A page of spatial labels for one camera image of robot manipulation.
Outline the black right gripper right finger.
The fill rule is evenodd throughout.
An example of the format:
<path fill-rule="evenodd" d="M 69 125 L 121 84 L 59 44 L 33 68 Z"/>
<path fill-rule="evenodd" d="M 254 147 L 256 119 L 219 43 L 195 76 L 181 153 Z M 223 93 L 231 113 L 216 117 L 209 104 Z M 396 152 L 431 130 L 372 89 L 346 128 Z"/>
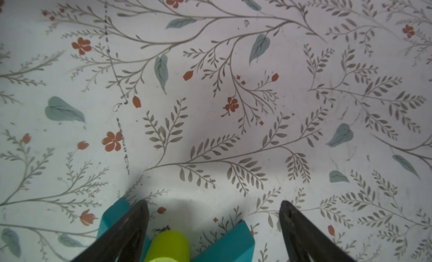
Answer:
<path fill-rule="evenodd" d="M 281 202 L 279 221 L 291 262 L 354 262 L 289 201 Z"/>

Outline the light green cylinder block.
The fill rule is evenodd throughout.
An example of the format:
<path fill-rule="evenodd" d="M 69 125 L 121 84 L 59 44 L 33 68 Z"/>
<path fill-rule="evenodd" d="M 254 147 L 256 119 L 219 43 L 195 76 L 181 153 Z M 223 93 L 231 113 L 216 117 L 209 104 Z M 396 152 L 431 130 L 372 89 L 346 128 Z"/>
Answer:
<path fill-rule="evenodd" d="M 144 262 L 190 262 L 188 239 L 176 230 L 167 230 L 156 236 L 144 257 Z"/>

